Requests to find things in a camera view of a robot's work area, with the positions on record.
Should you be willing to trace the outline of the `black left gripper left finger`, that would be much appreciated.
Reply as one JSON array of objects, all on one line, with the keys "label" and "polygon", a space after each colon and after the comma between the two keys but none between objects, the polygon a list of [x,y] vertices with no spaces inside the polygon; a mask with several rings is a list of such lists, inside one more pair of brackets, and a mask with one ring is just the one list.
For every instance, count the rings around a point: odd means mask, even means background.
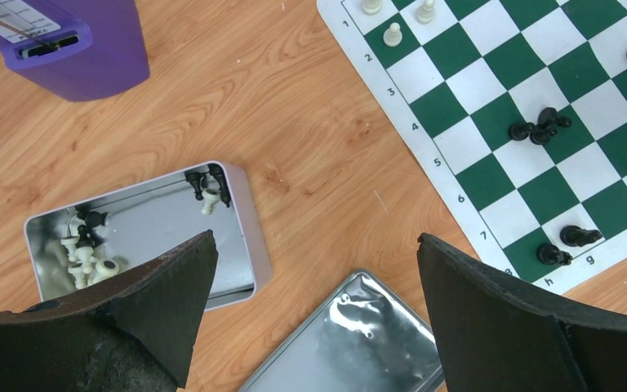
[{"label": "black left gripper left finger", "polygon": [[80,291],[0,312],[0,391],[185,387],[217,261],[207,230]]}]

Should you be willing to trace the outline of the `green white chess board mat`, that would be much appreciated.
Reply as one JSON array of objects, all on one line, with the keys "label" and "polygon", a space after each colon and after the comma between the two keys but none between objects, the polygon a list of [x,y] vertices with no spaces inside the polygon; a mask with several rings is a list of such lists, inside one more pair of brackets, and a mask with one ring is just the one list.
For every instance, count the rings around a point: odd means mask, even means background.
[{"label": "green white chess board mat", "polygon": [[480,260],[562,293],[627,259],[627,1],[320,1]]}]

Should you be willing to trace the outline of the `silver tin lid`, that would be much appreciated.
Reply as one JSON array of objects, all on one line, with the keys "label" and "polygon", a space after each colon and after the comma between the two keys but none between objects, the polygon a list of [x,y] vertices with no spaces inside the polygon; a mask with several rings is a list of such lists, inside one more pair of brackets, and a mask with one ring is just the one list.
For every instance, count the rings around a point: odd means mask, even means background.
[{"label": "silver tin lid", "polygon": [[255,370],[242,391],[436,391],[430,325],[366,269],[355,270]]}]

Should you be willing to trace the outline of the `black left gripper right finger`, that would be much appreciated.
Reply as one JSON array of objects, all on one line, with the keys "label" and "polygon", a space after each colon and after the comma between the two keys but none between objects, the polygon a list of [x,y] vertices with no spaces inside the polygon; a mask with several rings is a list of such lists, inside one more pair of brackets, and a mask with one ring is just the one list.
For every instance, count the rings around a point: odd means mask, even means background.
[{"label": "black left gripper right finger", "polygon": [[627,391],[627,314],[526,283],[432,234],[418,243],[450,391]]}]

